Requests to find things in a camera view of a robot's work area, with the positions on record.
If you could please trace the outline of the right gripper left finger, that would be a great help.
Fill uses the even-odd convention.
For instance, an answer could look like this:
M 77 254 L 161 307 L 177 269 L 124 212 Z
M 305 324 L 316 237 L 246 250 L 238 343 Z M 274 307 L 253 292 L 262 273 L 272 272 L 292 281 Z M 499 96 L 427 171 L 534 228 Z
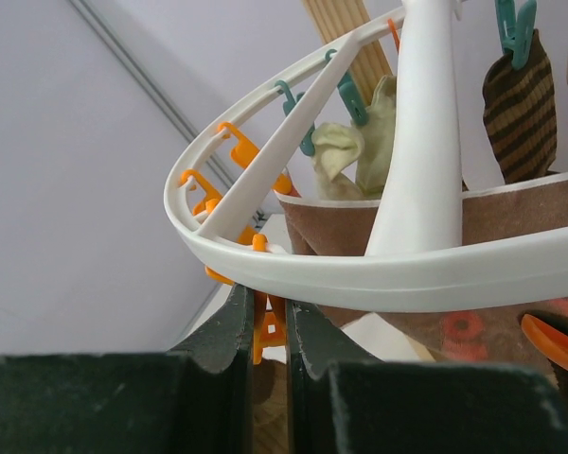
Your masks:
M 0 453 L 248 453 L 254 297 L 165 353 L 0 356 Z

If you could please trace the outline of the orange clip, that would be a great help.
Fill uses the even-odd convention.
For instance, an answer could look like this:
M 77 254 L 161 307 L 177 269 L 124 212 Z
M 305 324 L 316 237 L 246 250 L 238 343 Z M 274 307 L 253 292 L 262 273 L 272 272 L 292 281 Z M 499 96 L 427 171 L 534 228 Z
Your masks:
M 568 372 L 568 336 L 566 334 L 529 314 L 522 316 L 521 328 L 524 335 L 541 354 Z

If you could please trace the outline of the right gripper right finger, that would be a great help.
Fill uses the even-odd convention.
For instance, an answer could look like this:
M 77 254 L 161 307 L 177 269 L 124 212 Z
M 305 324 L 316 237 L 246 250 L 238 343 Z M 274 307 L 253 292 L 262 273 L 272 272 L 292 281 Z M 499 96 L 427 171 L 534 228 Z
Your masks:
M 568 453 L 568 411 L 533 370 L 385 362 L 307 303 L 287 330 L 293 453 Z

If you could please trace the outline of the white round clip hanger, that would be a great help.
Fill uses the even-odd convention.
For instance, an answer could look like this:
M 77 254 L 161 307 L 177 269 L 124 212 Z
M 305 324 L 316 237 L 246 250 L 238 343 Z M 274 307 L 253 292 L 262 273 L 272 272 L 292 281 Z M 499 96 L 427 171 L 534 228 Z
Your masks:
M 457 1 L 406 1 L 268 79 L 186 148 L 164 189 L 167 216 L 189 249 L 236 283 L 280 297 L 343 307 L 372 272 L 463 244 L 463 196 L 453 20 Z M 321 201 L 288 193 L 286 165 L 359 51 L 402 30 L 393 160 L 382 196 Z M 224 193 L 204 186 L 201 166 L 235 127 L 286 87 L 309 83 L 262 148 L 240 144 L 241 174 Z

